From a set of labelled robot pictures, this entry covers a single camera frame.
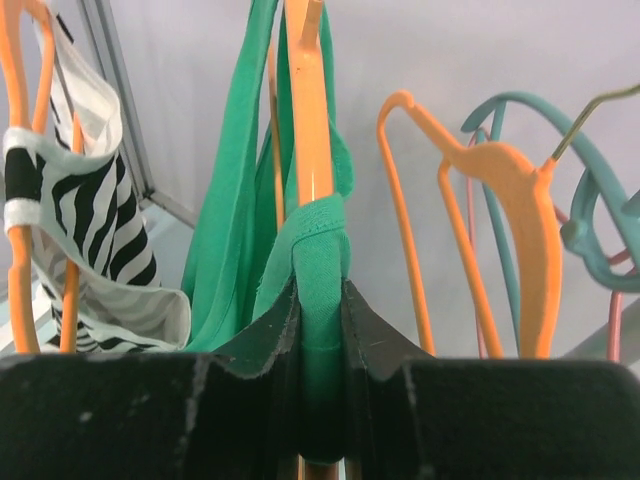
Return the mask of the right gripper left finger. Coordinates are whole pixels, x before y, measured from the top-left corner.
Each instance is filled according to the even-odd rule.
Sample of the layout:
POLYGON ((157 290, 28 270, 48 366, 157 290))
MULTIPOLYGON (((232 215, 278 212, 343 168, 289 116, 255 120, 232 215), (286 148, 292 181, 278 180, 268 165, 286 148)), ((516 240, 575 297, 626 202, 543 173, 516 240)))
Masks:
POLYGON ((5 479, 293 479, 300 306, 211 353, 20 354, 1 362, 5 479))

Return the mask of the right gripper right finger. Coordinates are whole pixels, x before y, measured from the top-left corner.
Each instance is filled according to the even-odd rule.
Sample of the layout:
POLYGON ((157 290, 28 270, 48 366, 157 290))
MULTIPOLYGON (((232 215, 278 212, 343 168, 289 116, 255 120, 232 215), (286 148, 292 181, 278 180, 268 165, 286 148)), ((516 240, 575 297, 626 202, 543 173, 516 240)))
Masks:
POLYGON ((639 382, 606 361, 438 359, 342 289, 351 479, 635 479, 639 382))

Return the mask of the green tank top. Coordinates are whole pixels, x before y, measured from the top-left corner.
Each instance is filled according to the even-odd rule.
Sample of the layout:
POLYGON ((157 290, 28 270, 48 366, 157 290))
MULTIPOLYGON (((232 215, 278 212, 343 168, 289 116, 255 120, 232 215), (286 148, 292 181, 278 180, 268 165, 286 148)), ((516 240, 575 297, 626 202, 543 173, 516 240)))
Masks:
POLYGON ((295 282, 301 305, 301 455, 334 463, 344 454, 340 304, 349 273, 345 202, 351 153, 330 134, 334 193, 297 202, 290 65, 278 54, 278 117, 287 217, 276 221, 271 134, 258 131, 260 90, 272 38, 285 41, 273 1, 252 3, 227 97, 213 176, 192 237, 182 288, 191 303, 187 350, 211 352, 275 303, 295 282))

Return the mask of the orange hanger front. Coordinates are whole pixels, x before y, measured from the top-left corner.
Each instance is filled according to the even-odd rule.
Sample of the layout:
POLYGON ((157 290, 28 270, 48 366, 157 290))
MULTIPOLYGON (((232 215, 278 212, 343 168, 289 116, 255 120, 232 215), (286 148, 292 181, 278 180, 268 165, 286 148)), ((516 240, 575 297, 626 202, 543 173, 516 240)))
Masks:
MULTIPOLYGON (((318 40, 323 1, 283 1, 283 12, 286 17, 286 50, 290 67, 297 196, 299 206, 303 206, 334 192, 323 56, 318 40)), ((277 113, 276 62, 271 41, 267 70, 276 225, 279 231, 285 222, 285 201, 277 113)), ((309 411, 307 406, 310 400, 309 382, 304 370, 306 366, 303 359, 299 374, 303 419, 309 411)), ((339 463, 313 463, 300 456, 298 472, 298 479, 339 479, 339 463)))

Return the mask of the pink thin hanger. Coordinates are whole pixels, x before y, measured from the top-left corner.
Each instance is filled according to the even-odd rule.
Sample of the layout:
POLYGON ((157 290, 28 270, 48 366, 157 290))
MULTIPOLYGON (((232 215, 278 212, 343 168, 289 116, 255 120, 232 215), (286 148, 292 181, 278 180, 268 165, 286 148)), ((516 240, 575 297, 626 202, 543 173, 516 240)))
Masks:
MULTIPOLYGON (((484 128, 479 127, 471 137, 469 146, 476 143, 482 143, 492 140, 491 134, 484 128)), ((506 239, 506 233, 502 223, 500 209, 497 204, 497 200, 493 192, 486 185, 482 184, 483 193, 485 196, 486 205, 493 228, 494 238, 500 257, 500 263, 502 267, 502 273, 507 290, 507 296, 511 311, 512 325, 514 330, 514 336, 516 341, 516 348, 519 351, 519 315, 520 315, 520 294, 518 281, 516 279, 515 270, 513 267, 511 253, 506 239)), ((469 177, 466 178, 466 205, 467 205, 467 219, 468 219, 468 235, 471 243, 472 250, 475 253, 476 247, 476 230, 475 230, 475 207, 473 200, 473 185, 469 177)), ((562 210, 554 205, 555 216, 557 221, 564 225, 568 222, 568 216, 562 212, 562 210)), ((619 265, 630 258, 630 254, 626 249, 616 253, 613 256, 608 257, 610 265, 619 265)), ((622 302, 623 293, 612 291, 609 302, 609 315, 606 327, 607 333, 607 348, 606 358, 607 360, 619 362, 620 361, 620 346, 621 346, 621 327, 622 327, 622 302)), ((476 333, 477 333, 477 347, 478 355, 480 358, 485 357, 485 342, 484 336, 480 327, 479 317, 476 314, 476 333)))

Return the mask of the teal hanger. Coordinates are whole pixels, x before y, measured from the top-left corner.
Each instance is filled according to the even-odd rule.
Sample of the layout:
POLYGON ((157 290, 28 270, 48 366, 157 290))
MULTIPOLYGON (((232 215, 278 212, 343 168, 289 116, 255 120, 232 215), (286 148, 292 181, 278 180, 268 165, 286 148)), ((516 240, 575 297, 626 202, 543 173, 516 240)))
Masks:
POLYGON ((568 222, 560 227, 564 246, 579 257, 590 276, 612 291, 627 294, 639 292, 639 195, 628 196, 602 153, 581 132, 589 116, 601 104, 639 94, 634 85, 602 93, 583 108, 572 120, 554 105, 539 96, 526 92, 504 92, 490 97, 476 107, 464 121, 461 130, 474 133, 488 116, 492 116, 491 137, 500 138, 508 102, 530 107, 544 117, 562 136, 551 158, 559 160, 569 148, 573 149, 584 166, 584 172, 573 195, 568 222), (610 265, 594 226, 595 206, 602 200, 623 241, 630 258, 619 265, 610 265))

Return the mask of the black white striped tank top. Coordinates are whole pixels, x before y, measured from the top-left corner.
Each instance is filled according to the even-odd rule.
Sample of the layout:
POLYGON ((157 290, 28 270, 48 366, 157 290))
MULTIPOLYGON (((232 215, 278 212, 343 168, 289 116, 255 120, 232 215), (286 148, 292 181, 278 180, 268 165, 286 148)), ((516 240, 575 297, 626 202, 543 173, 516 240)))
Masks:
POLYGON ((119 150, 119 97, 76 50, 60 18, 52 37, 53 133, 6 130, 5 225, 32 232, 33 263, 55 327, 63 320, 66 268, 78 267, 78 351, 181 350, 191 332, 189 301, 161 284, 119 150))

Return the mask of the orange hanger with striped top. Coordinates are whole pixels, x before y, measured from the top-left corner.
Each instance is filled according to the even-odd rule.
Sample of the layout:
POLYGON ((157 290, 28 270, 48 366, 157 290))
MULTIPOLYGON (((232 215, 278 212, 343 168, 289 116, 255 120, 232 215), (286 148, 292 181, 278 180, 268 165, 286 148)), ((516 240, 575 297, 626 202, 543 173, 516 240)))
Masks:
MULTIPOLYGON (((6 81, 11 127, 20 127, 38 134, 45 132, 53 75, 57 74, 60 80, 64 79, 56 54, 53 24, 54 20, 48 6, 41 1, 1 3, 1 66, 6 81), (20 17, 24 11, 39 24, 45 43, 45 57, 41 64, 33 111, 29 110, 21 44, 20 17)), ((8 271, 8 301, 15 349, 19 353, 38 353, 40 349, 31 300, 32 231, 28 225, 11 226, 7 235, 13 256, 8 271)), ((78 298, 79 269, 68 259, 60 333, 60 351, 63 353, 76 350, 78 298)))

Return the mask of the metal clothes rack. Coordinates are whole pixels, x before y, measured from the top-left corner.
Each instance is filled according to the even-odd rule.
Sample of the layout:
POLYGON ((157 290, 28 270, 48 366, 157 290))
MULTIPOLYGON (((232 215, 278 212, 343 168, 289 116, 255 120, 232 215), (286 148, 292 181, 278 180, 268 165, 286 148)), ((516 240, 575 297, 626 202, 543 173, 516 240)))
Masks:
MULTIPOLYGON (((47 1, 41 1, 41 2, 45 3, 48 6, 50 14, 52 15, 52 19, 53 20, 55 18, 60 18, 62 20, 60 14, 58 12, 58 9, 57 9, 57 7, 55 5, 53 5, 53 4, 51 4, 51 3, 47 2, 47 1)), ((24 11, 21 14, 21 17, 20 17, 20 32, 21 32, 21 44, 22 44, 22 52, 23 52, 24 69, 25 69, 26 83, 27 83, 27 89, 28 89, 28 95, 29 95, 29 110, 33 111, 34 108, 35 108, 35 102, 36 102, 36 98, 37 98, 37 91, 38 91, 40 73, 41 73, 41 64, 42 64, 42 60, 45 57, 45 43, 44 43, 43 33, 41 31, 41 28, 40 28, 39 24, 26 11, 24 11)), ((74 43, 74 46, 75 46, 76 50, 81 54, 81 52, 77 49, 74 40, 73 40, 73 43, 74 43)), ((122 157, 122 159, 123 159, 123 161, 125 163, 125 166, 126 166, 128 172, 129 172, 132 189, 133 189, 133 191, 134 191, 134 193, 136 195, 138 206, 139 206, 139 209, 140 209, 140 212, 141 212, 141 207, 140 207, 141 191, 140 191, 140 188, 138 187, 138 184, 137 184, 137 175, 136 175, 136 172, 134 170, 133 160, 132 160, 133 155, 137 151, 136 146, 135 146, 134 141, 133 141, 133 136, 132 136, 132 133, 131 133, 131 123, 132 123, 133 116, 132 116, 131 112, 128 109, 128 105, 127 105, 126 100, 125 100, 125 93, 121 88, 113 86, 110 83, 109 79, 105 76, 105 74, 103 74, 101 71, 97 70, 91 63, 89 63, 89 64, 91 65, 93 70, 97 74, 99 74, 101 76, 101 78, 104 81, 106 81, 116 91, 116 93, 117 93, 117 95, 119 97, 121 120, 122 120, 122 125, 123 125, 122 141, 121 141, 119 150, 120 150, 121 157, 122 157)), ((47 116, 46 129, 45 129, 45 132, 42 133, 42 134, 45 135, 45 136, 51 136, 52 133, 53 133, 53 121, 52 121, 51 118, 49 118, 47 116)), ((3 170, 4 170, 3 149, 2 149, 1 160, 2 160, 3 170)), ((4 210, 4 206, 5 206, 5 203, 6 203, 5 170, 4 170, 3 180, 4 180, 4 193, 5 193, 5 198, 4 198, 4 202, 3 202, 3 210, 4 210)), ((144 217, 143 217, 143 222, 144 222, 145 228, 147 230, 147 225, 146 225, 146 223, 144 221, 144 217)), ((7 235, 8 228, 5 225, 5 221, 4 221, 4 229, 5 229, 5 232, 6 232, 6 235, 7 235)), ((33 285, 34 282, 39 282, 40 283, 39 278, 37 276, 37 272, 36 272, 34 263, 33 263, 32 254, 31 254, 31 291, 32 291, 32 285, 33 285)), ((36 335, 37 335, 37 327, 36 327, 36 322, 35 322, 34 309, 33 309, 33 316, 34 316, 34 324, 35 324, 35 330, 36 330, 36 335)), ((52 345, 58 351, 60 351, 60 340, 61 340, 60 333, 61 333, 61 326, 60 327, 55 327, 55 335, 54 335, 54 338, 52 339, 52 345)))

